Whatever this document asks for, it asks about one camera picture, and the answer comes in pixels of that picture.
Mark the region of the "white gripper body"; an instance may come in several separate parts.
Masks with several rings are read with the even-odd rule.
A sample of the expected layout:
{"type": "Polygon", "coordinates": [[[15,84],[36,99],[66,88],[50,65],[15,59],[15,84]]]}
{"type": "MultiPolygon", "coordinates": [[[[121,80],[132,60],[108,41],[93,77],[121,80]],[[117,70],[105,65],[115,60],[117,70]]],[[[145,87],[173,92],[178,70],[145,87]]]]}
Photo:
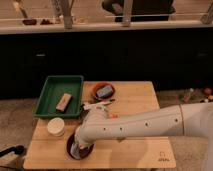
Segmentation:
{"type": "Polygon", "coordinates": [[[77,128],[74,135],[74,141],[80,149],[91,147],[94,142],[89,140],[80,128],[77,128]]]}

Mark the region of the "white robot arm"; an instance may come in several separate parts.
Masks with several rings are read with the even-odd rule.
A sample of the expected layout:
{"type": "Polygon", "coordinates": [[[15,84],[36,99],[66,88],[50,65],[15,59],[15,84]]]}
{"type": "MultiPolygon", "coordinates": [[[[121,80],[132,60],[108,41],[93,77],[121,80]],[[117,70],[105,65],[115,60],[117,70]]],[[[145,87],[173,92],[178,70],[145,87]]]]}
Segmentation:
{"type": "Polygon", "coordinates": [[[82,159],[80,152],[99,139],[178,135],[209,139],[203,171],[213,171],[212,103],[175,105],[113,119],[104,106],[92,107],[74,133],[70,152],[82,159]]]}

